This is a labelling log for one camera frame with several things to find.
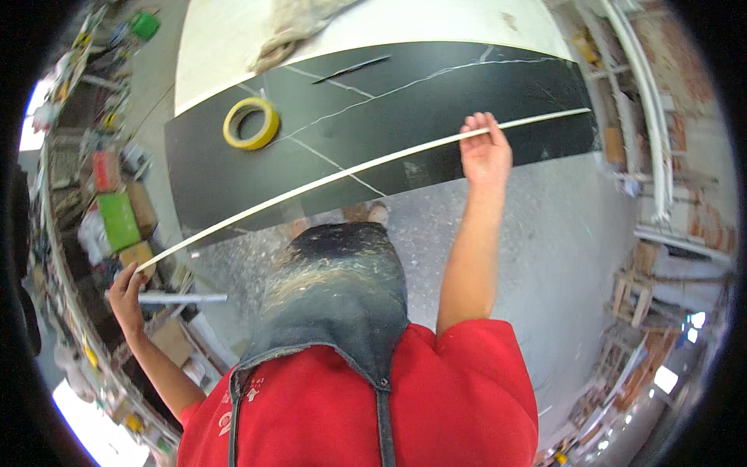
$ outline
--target denim apron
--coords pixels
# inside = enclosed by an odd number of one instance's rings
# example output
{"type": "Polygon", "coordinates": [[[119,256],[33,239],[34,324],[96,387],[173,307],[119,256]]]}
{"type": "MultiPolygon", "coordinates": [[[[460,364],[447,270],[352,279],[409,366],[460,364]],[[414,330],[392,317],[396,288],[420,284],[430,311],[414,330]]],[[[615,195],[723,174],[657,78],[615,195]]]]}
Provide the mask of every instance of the denim apron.
{"type": "Polygon", "coordinates": [[[276,262],[249,347],[229,377],[229,466],[237,462],[239,409],[252,372],[328,345],[376,392],[382,465],[393,467],[391,363],[408,323],[402,264],[380,224],[325,225],[299,235],[276,262]]]}

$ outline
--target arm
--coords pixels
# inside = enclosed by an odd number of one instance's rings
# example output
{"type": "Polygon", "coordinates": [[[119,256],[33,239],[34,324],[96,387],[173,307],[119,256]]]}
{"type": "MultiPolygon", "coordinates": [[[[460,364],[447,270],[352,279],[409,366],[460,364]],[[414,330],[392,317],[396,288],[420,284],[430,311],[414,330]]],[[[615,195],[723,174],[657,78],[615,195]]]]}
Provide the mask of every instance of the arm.
{"type": "Polygon", "coordinates": [[[488,127],[459,142],[469,195],[441,284],[436,335],[461,321],[489,318],[498,283],[498,233],[512,166],[511,147],[492,114],[465,119],[461,133],[488,127]]]}
{"type": "Polygon", "coordinates": [[[171,413],[181,421],[182,409],[205,400],[205,393],[143,331],[143,312],[137,293],[144,276],[134,274],[136,267],[137,264],[132,263],[120,273],[109,291],[109,303],[135,359],[171,413]]]}

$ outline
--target right hand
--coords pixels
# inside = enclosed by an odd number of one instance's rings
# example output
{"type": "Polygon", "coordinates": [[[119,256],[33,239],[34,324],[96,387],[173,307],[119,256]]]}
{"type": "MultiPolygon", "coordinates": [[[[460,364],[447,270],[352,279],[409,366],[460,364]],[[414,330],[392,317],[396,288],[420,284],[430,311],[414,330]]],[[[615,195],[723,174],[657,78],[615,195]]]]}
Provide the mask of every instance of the right hand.
{"type": "Polygon", "coordinates": [[[493,114],[478,112],[465,118],[459,133],[486,127],[489,133],[459,141],[462,169],[473,188],[504,189],[511,173],[513,157],[506,135],[498,128],[493,114]]]}
{"type": "Polygon", "coordinates": [[[143,310],[137,301],[140,286],[147,281],[145,274],[135,273],[137,263],[130,263],[109,289],[109,303],[114,316],[128,341],[143,335],[143,310]]]}

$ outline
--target masking tape roll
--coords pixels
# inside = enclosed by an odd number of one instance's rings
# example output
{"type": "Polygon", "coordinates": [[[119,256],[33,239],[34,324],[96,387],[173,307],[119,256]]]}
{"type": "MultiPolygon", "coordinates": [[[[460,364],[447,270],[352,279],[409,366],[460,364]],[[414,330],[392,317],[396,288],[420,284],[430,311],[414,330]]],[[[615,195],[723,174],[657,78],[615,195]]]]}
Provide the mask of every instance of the masking tape roll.
{"type": "Polygon", "coordinates": [[[278,131],[280,119],[273,106],[264,99],[250,97],[234,105],[226,120],[223,122],[223,137],[226,142],[239,149],[259,149],[273,139],[278,131]],[[255,134],[248,140],[242,140],[238,135],[238,127],[241,120],[252,112],[262,112],[264,114],[264,123],[259,133],[255,134]]]}

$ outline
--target black marble slab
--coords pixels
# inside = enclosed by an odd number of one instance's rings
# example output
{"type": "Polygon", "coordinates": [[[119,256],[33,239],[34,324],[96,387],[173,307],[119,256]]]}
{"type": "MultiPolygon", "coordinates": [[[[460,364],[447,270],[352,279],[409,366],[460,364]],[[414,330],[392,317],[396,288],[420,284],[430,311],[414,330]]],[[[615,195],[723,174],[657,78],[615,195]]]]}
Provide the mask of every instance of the black marble slab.
{"type": "MultiPolygon", "coordinates": [[[[328,176],[336,164],[352,167],[455,134],[477,111],[491,111],[501,122],[582,107],[590,103],[577,64],[514,47],[395,43],[310,58],[230,87],[168,122],[176,211],[187,229],[204,229],[328,176]],[[336,84],[311,84],[315,76],[385,54],[391,58],[336,84]],[[224,141],[222,125],[230,108],[252,93],[273,103],[281,123],[269,145],[244,151],[224,141]]],[[[591,113],[506,130],[515,166],[588,152],[595,134],[591,113]]],[[[359,173],[373,190],[346,178],[293,202],[313,215],[462,176],[453,143],[359,173]]],[[[286,222],[283,212],[283,206],[269,208],[205,240],[286,222]]]]}

